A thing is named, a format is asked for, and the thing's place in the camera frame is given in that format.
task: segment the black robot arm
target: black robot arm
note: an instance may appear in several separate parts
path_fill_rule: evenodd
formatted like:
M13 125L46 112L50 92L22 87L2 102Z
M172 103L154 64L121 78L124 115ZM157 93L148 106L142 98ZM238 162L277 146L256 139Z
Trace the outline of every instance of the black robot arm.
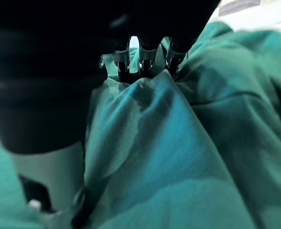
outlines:
M129 41L138 36L144 77L170 37L165 67L175 74L218 3L0 0L0 141L47 228L81 227L93 207L82 138L91 92L107 79L101 55L113 53L129 80Z

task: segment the teal garment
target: teal garment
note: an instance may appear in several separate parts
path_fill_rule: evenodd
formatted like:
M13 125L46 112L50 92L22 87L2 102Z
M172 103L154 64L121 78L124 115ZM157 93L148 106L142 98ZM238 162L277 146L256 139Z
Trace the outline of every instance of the teal garment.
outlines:
M164 39L164 47L169 40ZM281 34L208 24L176 82L158 51L153 79L94 91L86 229L281 229ZM131 50L131 71L137 71ZM42 229L0 146L0 229Z

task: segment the white surface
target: white surface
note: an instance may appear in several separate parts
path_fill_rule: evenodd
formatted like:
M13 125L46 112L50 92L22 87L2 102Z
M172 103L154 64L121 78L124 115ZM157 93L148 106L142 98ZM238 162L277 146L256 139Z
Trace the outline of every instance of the white surface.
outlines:
M281 31L281 0L261 0L260 6L255 6L233 14L218 16L216 10L211 21L222 21L237 30L276 29Z

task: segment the metal clamp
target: metal clamp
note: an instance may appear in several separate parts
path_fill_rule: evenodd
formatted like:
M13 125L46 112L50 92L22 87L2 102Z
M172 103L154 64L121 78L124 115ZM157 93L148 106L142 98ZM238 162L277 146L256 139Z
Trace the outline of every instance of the metal clamp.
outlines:
M158 49L153 49L153 50L146 50L144 49L142 46L139 47L139 55L140 55L140 69L142 71L144 71L144 62L148 61L149 62L149 66L148 66L148 71L151 71L154 62L155 62L155 57L156 57L156 53L157 53Z
M120 68L120 62L124 63L125 66L124 71L125 72L129 71L129 64L130 64L129 46L127 46L127 48L123 51L115 50L115 52L113 53L113 58L118 72L122 71L122 69Z
M171 46L169 47L168 51L167 51L167 56L166 56L166 68L170 68L171 66L171 62L173 59L177 59L178 60L178 64L182 63L182 61L185 58L187 52L176 52L174 51Z

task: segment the green cloth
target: green cloth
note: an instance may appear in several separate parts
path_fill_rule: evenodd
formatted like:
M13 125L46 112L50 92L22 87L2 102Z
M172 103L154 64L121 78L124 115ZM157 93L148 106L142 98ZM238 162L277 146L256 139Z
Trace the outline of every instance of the green cloth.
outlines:
M176 82L161 47L156 77L129 87L104 60L86 139L99 201L85 228L281 229L280 33L208 24ZM0 147L0 229L41 228Z

